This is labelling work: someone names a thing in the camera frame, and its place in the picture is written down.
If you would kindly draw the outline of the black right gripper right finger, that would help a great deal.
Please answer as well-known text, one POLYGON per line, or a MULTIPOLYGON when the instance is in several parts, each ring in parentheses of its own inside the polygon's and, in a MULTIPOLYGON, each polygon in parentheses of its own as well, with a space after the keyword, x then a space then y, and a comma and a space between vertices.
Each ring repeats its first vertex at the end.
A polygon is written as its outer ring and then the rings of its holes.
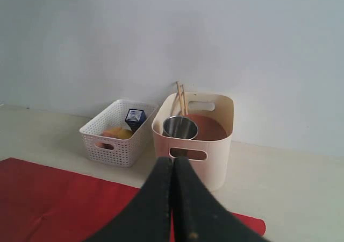
POLYGON ((171 208, 175 241, 266 241, 215 199, 185 157, 174 159, 171 208))

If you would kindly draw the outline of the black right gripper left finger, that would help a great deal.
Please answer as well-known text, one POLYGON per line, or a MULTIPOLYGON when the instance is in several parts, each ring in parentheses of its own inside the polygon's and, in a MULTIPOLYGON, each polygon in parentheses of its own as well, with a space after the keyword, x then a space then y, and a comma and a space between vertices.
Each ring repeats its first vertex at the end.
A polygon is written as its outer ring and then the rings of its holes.
POLYGON ((169 241, 173 162, 158 158, 129 204, 86 241, 169 241))

